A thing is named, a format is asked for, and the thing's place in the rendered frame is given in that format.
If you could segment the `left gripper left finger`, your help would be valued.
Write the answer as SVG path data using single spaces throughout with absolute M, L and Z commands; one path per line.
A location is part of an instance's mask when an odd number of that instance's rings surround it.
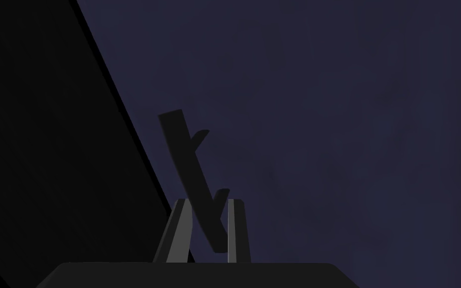
M 154 263 L 186 263 L 193 230 L 192 205 L 188 199 L 175 202 L 161 241 L 155 251 Z

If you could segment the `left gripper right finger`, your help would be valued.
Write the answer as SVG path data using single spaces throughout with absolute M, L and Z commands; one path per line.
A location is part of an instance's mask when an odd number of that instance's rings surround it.
M 227 262 L 251 263 L 245 204 L 240 199 L 227 201 Z

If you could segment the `dark bar handle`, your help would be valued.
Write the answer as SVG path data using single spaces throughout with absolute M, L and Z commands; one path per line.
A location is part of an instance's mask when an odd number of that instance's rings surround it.
M 219 189 L 212 197 L 196 155 L 210 131 L 202 129 L 190 136 L 181 109 L 163 113 L 158 118 L 170 156 L 206 239 L 215 253 L 226 253 L 228 234 L 221 216 L 230 190 Z

